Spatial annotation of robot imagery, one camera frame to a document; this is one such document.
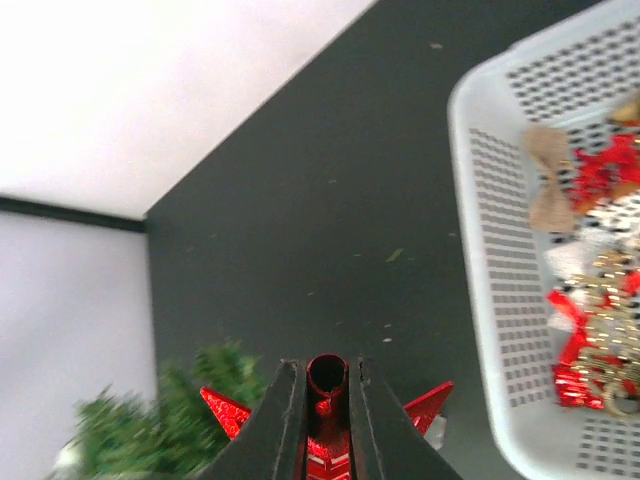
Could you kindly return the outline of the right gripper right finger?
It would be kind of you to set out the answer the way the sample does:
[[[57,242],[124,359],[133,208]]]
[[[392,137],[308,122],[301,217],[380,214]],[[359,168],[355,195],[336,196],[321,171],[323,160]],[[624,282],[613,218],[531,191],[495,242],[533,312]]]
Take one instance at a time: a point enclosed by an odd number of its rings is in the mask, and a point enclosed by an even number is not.
[[[455,480],[460,475],[423,439],[375,363],[350,367],[352,464],[358,479]]]

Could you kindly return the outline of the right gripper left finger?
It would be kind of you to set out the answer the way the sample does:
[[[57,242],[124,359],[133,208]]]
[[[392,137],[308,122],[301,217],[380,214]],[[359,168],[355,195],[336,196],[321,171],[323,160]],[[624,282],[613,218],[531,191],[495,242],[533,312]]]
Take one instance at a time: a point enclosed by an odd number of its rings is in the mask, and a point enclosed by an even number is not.
[[[199,475],[204,480],[294,480],[306,473],[306,377],[283,361],[240,430]]]

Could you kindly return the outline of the clear battery box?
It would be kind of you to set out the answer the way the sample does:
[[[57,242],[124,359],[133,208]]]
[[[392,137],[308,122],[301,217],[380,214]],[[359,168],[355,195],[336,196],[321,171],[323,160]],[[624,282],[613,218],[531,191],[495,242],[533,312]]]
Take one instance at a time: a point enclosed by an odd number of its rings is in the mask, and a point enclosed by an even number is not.
[[[444,444],[446,423],[446,418],[438,414],[425,432],[425,441],[436,451],[440,450]]]

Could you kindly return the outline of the red star ornament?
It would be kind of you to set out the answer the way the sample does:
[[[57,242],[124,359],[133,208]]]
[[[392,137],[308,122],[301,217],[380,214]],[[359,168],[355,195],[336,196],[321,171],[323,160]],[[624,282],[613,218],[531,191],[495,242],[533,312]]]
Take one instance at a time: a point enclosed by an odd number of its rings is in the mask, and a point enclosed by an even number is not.
[[[322,354],[308,364],[300,364],[305,367],[306,377],[306,473],[301,479],[358,479],[351,453],[352,365],[335,354]],[[423,439],[452,390],[452,383],[445,382],[407,405],[401,404]],[[211,388],[202,388],[201,395],[230,442],[261,402],[249,408]]]

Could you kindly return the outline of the small green christmas tree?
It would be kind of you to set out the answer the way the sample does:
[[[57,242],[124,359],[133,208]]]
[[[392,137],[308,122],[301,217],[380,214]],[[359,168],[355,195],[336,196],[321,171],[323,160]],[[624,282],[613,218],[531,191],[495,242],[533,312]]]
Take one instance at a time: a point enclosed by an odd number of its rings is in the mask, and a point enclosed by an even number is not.
[[[75,433],[50,478],[197,478],[229,442],[201,388],[253,407],[265,390],[258,364],[236,342],[214,345],[199,351],[189,369],[163,367],[153,400],[104,389],[80,402]]]

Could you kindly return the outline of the white plastic basket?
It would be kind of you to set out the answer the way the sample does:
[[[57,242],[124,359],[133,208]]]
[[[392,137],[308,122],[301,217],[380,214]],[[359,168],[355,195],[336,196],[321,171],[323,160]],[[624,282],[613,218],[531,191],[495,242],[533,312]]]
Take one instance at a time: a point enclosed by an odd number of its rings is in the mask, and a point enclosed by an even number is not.
[[[469,71],[448,105],[449,133],[485,399],[503,457],[528,479],[635,479],[639,425],[556,402],[552,367],[565,345],[546,325],[555,279],[534,231],[541,176],[525,153],[532,123],[573,149],[606,148],[607,120],[639,88],[639,5],[604,1]]]

